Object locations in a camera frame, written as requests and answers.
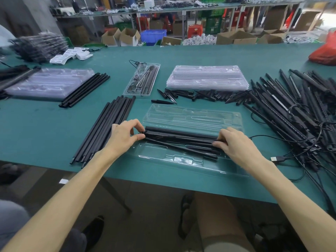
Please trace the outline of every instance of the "workbench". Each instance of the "workbench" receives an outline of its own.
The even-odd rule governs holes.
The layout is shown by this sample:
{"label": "workbench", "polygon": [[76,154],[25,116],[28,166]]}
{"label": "workbench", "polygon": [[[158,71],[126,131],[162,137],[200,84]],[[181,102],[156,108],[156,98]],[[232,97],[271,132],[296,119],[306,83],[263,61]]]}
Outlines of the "workbench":
{"label": "workbench", "polygon": [[[279,79],[279,69],[287,72],[290,68],[300,71],[313,69],[324,78],[336,78],[334,67],[308,61],[308,55],[319,46],[321,44],[109,47],[94,52],[93,57],[85,61],[69,60],[64,66],[53,67],[91,68],[95,72],[106,72],[111,79],[69,109],[60,108],[59,103],[53,101],[15,98],[0,101],[0,159],[71,172],[80,171],[81,165],[69,163],[106,102],[124,92],[134,73],[129,59],[161,64],[150,98],[137,98],[128,116],[128,119],[142,121],[151,106],[150,99],[161,99],[156,89],[165,88],[166,80],[176,65],[238,65],[248,81],[258,81],[265,73]],[[5,62],[9,65],[23,63],[14,56]],[[183,97],[179,97],[177,102],[178,106],[193,109],[240,112],[247,136],[276,136],[267,125],[252,121],[251,112],[243,106],[204,99],[192,102]],[[268,159],[289,151],[284,142],[272,138],[256,137],[253,141]],[[302,169],[295,162],[286,161],[278,167],[288,178],[295,179],[302,175]],[[160,165],[150,159],[129,157],[127,153],[111,166],[105,176],[275,203],[268,191],[251,176],[214,175],[197,169],[180,168],[179,164]],[[320,171],[320,176],[326,192],[336,205],[335,184],[324,170]],[[322,208],[326,208],[321,192],[308,177],[295,182],[295,185]]]}

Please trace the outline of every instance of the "white component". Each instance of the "white component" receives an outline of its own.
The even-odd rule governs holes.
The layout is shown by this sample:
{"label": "white component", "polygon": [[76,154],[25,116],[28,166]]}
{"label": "white component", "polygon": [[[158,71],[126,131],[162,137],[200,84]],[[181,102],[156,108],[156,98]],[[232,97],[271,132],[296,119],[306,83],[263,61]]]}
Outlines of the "white component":
{"label": "white component", "polygon": [[52,59],[50,59],[50,63],[51,64],[61,64],[61,65],[65,65],[65,63],[71,59],[72,56],[68,55],[56,55],[54,56]]}
{"label": "white component", "polygon": [[145,4],[145,8],[147,9],[155,6],[154,0],[146,0],[144,1],[144,4]]}
{"label": "white component", "polygon": [[83,52],[77,52],[76,53],[76,56],[79,60],[86,60],[88,59],[89,57],[93,56],[93,54],[90,54],[89,51],[85,50]]}
{"label": "white component", "polygon": [[59,181],[59,184],[66,184],[66,183],[68,183],[69,182],[69,180],[67,180],[67,179],[61,179],[60,181]]}

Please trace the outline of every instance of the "cardboard box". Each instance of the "cardboard box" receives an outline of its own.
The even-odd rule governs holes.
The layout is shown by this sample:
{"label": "cardboard box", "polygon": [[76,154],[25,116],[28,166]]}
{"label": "cardboard box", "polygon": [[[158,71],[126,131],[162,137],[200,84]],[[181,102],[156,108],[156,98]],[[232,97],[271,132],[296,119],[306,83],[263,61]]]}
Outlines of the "cardboard box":
{"label": "cardboard box", "polygon": [[[184,31],[187,29],[187,20],[184,22]],[[173,23],[173,33],[174,35],[183,35],[182,32],[182,20],[175,20]]]}
{"label": "cardboard box", "polygon": [[262,33],[259,35],[259,37],[262,37],[262,36],[264,36],[266,34],[278,36],[278,37],[281,37],[281,38],[285,38],[285,36],[286,36],[286,32],[285,31],[281,31],[279,29],[275,29],[275,30],[263,30]]}
{"label": "cardboard box", "polygon": [[65,29],[66,36],[70,38],[75,46],[83,46],[90,43],[89,34],[83,25],[68,27]]}
{"label": "cardboard box", "polygon": [[104,33],[101,39],[103,43],[108,46],[120,46],[120,35],[121,32],[119,28],[112,28]]}
{"label": "cardboard box", "polygon": [[115,4],[122,4],[124,3],[125,0],[114,0],[114,3]]}
{"label": "cardboard box", "polygon": [[151,30],[161,30],[163,28],[162,21],[160,19],[159,20],[151,20],[149,22],[149,28]]}
{"label": "cardboard box", "polygon": [[281,29],[283,26],[283,21],[285,19],[286,7],[275,6],[271,8],[264,21],[264,30],[275,30]]}
{"label": "cardboard box", "polygon": [[161,45],[162,46],[174,46],[174,45],[181,45],[182,40],[178,38],[172,38],[172,37],[163,37]]}
{"label": "cardboard box", "polygon": [[316,19],[313,21],[311,26],[309,27],[308,31],[314,30],[315,26],[320,26],[323,23],[323,19]]}
{"label": "cardboard box", "polygon": [[140,40],[140,33],[137,29],[125,28],[120,34],[120,45],[136,46]]}
{"label": "cardboard box", "polygon": [[258,39],[257,44],[278,44],[283,42],[283,39],[279,36],[265,34],[260,39]]}
{"label": "cardboard box", "polygon": [[308,31],[317,14],[320,11],[306,11],[301,14],[299,20],[296,22],[294,31]]}
{"label": "cardboard box", "polygon": [[257,37],[241,30],[218,33],[216,45],[226,44],[255,44]]}

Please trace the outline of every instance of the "blister packaging tray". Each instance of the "blister packaging tray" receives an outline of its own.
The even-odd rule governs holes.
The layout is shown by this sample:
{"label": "blister packaging tray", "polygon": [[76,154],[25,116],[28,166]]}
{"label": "blister packaging tray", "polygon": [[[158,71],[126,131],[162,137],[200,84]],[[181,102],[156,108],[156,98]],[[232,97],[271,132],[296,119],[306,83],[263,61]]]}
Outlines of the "blister packaging tray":
{"label": "blister packaging tray", "polygon": [[[196,110],[179,106],[153,104],[143,119],[143,125],[217,136],[220,129],[234,127],[243,131],[242,117],[239,112]],[[149,141],[140,141],[128,154],[150,163],[158,163],[172,168],[185,168],[192,171],[223,175],[234,174],[249,176],[244,169],[236,165],[224,152],[218,160],[199,155],[183,153]]]}

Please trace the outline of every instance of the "green plastic crate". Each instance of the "green plastic crate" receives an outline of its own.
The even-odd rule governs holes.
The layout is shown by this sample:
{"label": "green plastic crate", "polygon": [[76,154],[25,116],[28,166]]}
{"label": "green plastic crate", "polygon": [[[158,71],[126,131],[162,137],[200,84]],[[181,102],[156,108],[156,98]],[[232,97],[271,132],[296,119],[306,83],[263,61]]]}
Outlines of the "green plastic crate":
{"label": "green plastic crate", "polygon": [[113,27],[119,28],[120,31],[124,30],[125,28],[132,28],[131,22],[118,22],[113,25]]}
{"label": "green plastic crate", "polygon": [[221,32],[222,16],[207,18],[205,24],[205,35]]}
{"label": "green plastic crate", "polygon": [[225,3],[226,0],[200,0],[202,3]]}
{"label": "green plastic crate", "polygon": [[224,9],[202,10],[199,12],[199,18],[217,17],[217,16],[223,16],[223,14],[224,14]]}

